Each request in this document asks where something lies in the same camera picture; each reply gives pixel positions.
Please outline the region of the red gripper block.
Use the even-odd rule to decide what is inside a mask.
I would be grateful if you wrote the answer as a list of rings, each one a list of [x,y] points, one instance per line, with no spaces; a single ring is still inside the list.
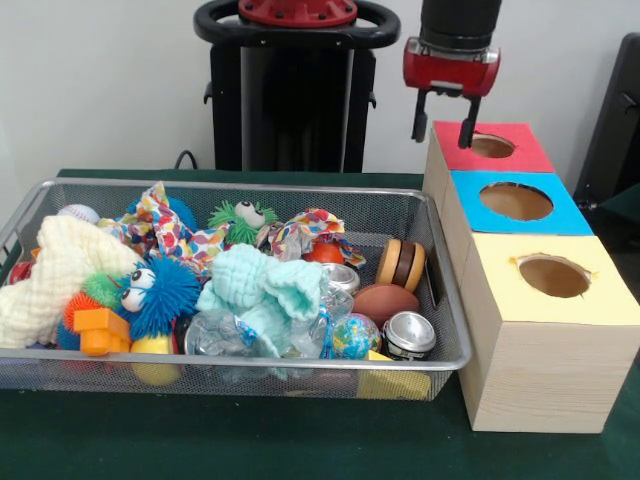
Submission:
[[[458,147],[472,146],[481,98],[495,83],[501,52],[487,48],[463,52],[435,48],[419,37],[410,37],[403,54],[403,78],[407,87],[418,89],[411,139],[425,140],[428,124],[427,95],[430,91],[450,96],[464,96],[470,102],[467,117],[461,123]]]

